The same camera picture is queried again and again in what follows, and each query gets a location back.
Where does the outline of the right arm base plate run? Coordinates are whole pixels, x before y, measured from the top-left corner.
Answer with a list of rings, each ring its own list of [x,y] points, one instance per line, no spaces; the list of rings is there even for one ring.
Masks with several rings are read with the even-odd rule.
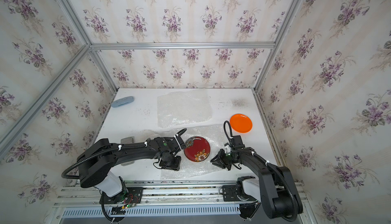
[[[220,190],[220,194],[223,195],[224,202],[258,202],[256,198],[244,192],[244,189],[240,185],[223,185]]]

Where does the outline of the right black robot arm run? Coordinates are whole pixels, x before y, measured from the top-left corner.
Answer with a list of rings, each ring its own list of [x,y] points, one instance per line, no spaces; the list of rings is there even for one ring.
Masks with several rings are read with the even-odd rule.
[[[290,170],[272,164],[255,149],[246,147],[241,136],[232,134],[229,121],[224,122],[223,129],[228,142],[210,162],[228,171],[232,167],[240,169],[239,165],[249,168],[256,176],[238,178],[238,196],[256,199],[270,219],[296,221],[303,213],[303,205]]]

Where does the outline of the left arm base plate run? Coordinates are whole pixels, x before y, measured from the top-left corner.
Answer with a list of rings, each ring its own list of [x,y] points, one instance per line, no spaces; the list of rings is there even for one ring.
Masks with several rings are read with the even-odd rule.
[[[142,187],[127,187],[124,191],[114,197],[108,197],[107,194],[103,192],[99,203],[103,205],[122,205],[124,208],[134,207],[136,204],[141,203],[143,190]]]

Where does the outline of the red floral dinner plate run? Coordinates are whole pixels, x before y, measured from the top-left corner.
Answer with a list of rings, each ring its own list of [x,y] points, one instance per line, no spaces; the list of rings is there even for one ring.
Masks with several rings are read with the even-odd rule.
[[[186,148],[184,154],[186,158],[192,162],[203,162],[205,161],[211,152],[209,142],[199,136],[191,137],[185,142]]]

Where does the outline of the orange dinner plate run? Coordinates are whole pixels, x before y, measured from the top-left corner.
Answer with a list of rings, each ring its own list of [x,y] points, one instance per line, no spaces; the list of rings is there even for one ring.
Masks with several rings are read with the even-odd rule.
[[[230,124],[233,130],[238,133],[248,133],[253,128],[251,119],[243,114],[235,114],[230,118]]]

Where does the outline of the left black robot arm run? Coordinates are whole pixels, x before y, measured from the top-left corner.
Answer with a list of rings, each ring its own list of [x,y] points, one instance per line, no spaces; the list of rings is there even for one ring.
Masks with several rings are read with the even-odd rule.
[[[128,162],[156,160],[159,170],[179,171],[181,157],[178,153],[186,148],[181,137],[186,131],[184,128],[173,137],[148,138],[144,142],[131,144],[110,143],[107,138],[102,138],[82,153],[76,163],[66,168],[61,176],[79,180],[82,188],[94,187],[100,190],[99,202],[105,218],[112,224],[118,224],[122,218],[109,215],[105,202],[123,202],[130,193],[123,178],[116,176],[111,169]]]

